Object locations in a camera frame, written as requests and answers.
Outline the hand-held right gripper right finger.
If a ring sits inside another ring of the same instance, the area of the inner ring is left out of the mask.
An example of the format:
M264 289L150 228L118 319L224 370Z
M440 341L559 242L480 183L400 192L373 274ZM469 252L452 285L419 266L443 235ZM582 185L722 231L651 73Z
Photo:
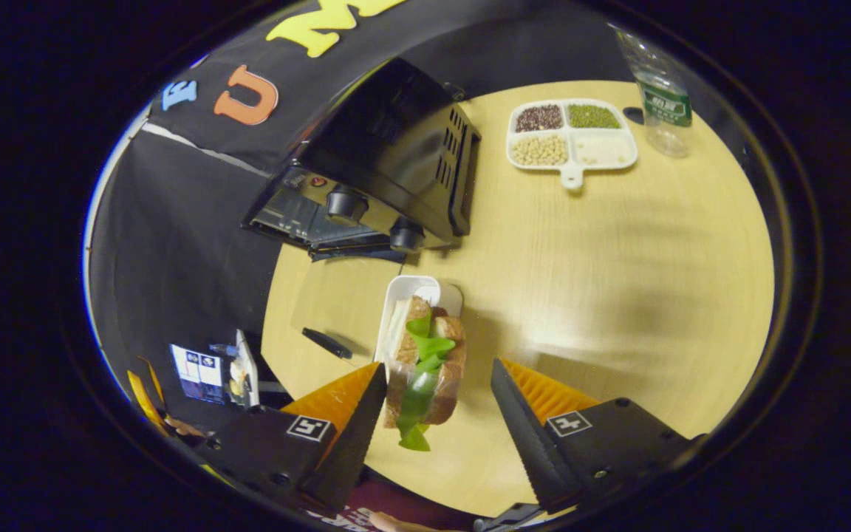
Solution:
M514 361L493 362L491 387L547 513L620 504L671 475L693 445L631 398L597 401Z

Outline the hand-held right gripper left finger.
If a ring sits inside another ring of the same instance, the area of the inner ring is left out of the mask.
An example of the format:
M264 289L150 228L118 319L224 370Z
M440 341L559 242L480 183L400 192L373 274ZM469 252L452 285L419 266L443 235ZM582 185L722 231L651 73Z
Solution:
M338 513L362 472L386 395L387 369L375 361L286 408L249 408L196 451L217 474L274 505Z

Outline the sandwich with green lettuce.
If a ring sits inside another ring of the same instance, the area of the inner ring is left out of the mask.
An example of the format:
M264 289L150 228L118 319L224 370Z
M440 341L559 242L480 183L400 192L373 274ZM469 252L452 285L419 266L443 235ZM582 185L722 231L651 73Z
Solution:
M462 320L419 296L389 307L379 361L387 367L383 426L409 451L430 451L426 431L444 424L458 404L467 359Z

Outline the black electric oven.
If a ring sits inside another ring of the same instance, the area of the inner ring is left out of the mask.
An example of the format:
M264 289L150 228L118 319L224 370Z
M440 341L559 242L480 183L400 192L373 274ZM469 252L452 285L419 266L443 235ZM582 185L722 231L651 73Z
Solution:
M341 90L288 145L246 227L314 262L404 262L470 233L482 135L459 101L402 58Z

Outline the blue and white box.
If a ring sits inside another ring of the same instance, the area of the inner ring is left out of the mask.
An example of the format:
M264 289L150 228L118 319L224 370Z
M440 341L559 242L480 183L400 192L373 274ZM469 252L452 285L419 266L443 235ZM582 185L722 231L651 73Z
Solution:
M219 355L196 352L169 344L170 353L183 394L192 400L225 405L224 359Z

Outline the person's maroon printed clothing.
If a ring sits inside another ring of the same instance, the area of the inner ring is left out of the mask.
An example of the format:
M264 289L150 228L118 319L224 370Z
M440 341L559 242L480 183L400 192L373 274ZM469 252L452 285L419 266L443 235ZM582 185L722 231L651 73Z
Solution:
M475 521L480 518L379 480L364 480L356 485L345 506L334 517L304 511L313 519L348 532L385 532L372 523L371 515L375 513L385 513L398 521L424 528L456 532L473 532Z

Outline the white flat object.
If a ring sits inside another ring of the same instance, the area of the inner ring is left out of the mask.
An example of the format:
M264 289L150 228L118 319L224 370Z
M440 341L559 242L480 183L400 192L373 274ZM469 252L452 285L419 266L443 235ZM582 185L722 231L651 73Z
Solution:
M236 330L236 356L230 362L228 388L232 401L242 407L250 407L260 404L259 378L256 358L253 356L245 333Z

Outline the black backdrop cloth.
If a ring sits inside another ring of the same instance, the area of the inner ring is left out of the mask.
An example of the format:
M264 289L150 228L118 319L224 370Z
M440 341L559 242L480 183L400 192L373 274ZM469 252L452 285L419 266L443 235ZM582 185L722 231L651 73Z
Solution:
M166 423L194 443L239 409L187 398L169 344L259 331L281 251L243 216L284 145L346 82L399 55L468 97L548 81L623 80L606 16L584 0L296 0L190 68L200 94L138 118L92 217L90 310L109 368L159 378Z

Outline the white rectangular plate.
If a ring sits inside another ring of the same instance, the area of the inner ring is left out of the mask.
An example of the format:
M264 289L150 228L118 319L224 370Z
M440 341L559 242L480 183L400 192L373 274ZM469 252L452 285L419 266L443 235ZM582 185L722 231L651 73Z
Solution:
M450 316L460 317L460 314L462 314L463 298L458 287L431 276L396 276L389 282L385 294L374 361L385 363L388 354L392 353L387 340L389 329L391 329L393 311L398 302L411 299L412 296L421 297L432 307L443 307Z

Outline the pile of yellow soybeans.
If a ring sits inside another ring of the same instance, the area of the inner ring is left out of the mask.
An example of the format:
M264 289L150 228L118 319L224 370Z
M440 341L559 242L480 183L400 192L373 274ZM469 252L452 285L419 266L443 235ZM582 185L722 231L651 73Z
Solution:
M510 155L520 166L561 166L570 158L570 149L563 135L531 135L514 141Z

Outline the white divided plate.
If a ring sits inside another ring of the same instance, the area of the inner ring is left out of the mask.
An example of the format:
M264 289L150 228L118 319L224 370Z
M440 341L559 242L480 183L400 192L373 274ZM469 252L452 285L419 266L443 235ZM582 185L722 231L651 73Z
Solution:
M530 106L557 104L563 115L563 127L558 130L515 132L517 114ZM621 124L617 130L609 129L577 129L568 123L567 105L584 104L604 106L608 108ZM520 166L510 155L510 147L522 136L560 134L567 141L570 158L561 166ZM507 161L521 171L547 171L560 175L561 185L568 191L577 191L582 186L584 175L588 171L624 171L638 161L638 148L635 136L627 124L627 120L618 108L602 100L593 98L563 98L563 100L540 100L523 103L513 109L507 122L505 141Z

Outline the pile of dark red beans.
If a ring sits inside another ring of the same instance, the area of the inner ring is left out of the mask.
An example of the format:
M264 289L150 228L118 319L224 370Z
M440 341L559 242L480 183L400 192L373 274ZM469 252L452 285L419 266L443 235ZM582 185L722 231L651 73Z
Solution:
M524 108L517 114L514 131L536 132L558 130L563 127L563 115L557 104L536 105Z

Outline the pile of green beans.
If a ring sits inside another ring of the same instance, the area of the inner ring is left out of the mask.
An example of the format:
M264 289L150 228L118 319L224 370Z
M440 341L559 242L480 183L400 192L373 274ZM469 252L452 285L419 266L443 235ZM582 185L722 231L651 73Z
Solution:
M568 123L577 129L617 130L621 124L608 108L596 105L568 104Z

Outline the clear plastic water bottle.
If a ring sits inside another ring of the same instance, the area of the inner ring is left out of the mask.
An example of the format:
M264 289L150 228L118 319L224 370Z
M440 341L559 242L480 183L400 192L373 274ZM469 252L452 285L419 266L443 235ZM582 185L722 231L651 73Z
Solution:
M649 145L666 156L685 158L689 155L693 110L682 75L674 68L675 62L659 45L629 28L618 24L610 27L642 98Z

